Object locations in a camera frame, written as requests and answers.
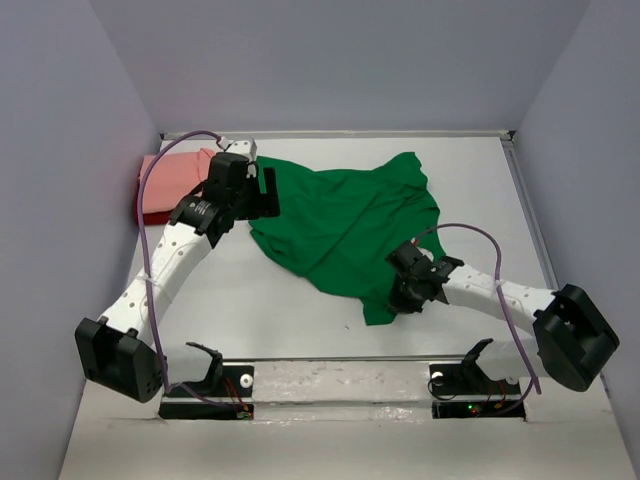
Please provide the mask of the green t shirt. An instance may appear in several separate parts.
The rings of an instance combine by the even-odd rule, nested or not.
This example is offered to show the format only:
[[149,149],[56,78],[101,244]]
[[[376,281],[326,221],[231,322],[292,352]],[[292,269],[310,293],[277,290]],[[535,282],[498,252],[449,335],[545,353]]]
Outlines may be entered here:
[[440,215],[418,157],[404,152],[372,170],[314,171],[265,156],[257,162],[274,169],[281,208],[250,223],[262,252],[323,293],[360,300],[367,325],[392,323],[395,273],[385,258]]

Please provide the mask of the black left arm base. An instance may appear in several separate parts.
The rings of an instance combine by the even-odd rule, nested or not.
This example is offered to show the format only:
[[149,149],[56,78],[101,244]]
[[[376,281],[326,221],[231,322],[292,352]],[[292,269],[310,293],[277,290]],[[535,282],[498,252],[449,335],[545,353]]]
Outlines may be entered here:
[[215,386],[177,387],[160,401],[158,415],[164,420],[252,421],[255,367],[226,362]]

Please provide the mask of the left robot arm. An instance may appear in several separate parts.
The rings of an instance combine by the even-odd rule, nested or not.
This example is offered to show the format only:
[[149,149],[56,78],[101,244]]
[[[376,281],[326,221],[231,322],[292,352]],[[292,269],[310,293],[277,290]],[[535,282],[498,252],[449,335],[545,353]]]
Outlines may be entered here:
[[183,197],[155,248],[143,242],[143,267],[96,320],[83,319],[74,337],[87,380],[140,403],[176,387],[197,397],[215,392],[223,356],[189,342],[169,353],[159,323],[195,268],[238,221],[281,213],[276,171],[252,158],[214,156],[207,178]]

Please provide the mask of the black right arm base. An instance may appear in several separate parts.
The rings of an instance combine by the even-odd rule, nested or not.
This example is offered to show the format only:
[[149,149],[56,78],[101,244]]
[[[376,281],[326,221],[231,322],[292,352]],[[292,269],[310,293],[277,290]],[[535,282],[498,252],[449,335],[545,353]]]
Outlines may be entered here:
[[459,363],[429,366],[427,389],[433,399],[434,419],[526,419],[520,387],[505,380],[491,380],[477,365],[480,354],[491,343],[491,339],[481,340]]

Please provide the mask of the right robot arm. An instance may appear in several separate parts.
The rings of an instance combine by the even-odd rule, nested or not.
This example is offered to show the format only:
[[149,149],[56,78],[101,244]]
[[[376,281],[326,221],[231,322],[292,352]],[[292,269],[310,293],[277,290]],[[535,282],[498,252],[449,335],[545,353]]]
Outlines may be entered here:
[[467,352],[462,384],[482,392],[495,381],[548,377],[584,392],[601,373],[620,339],[589,295],[567,284],[559,290],[497,280],[463,261],[430,258],[406,241],[386,258],[395,272],[389,308],[418,313],[427,302],[465,307],[505,321],[525,338],[485,339]]

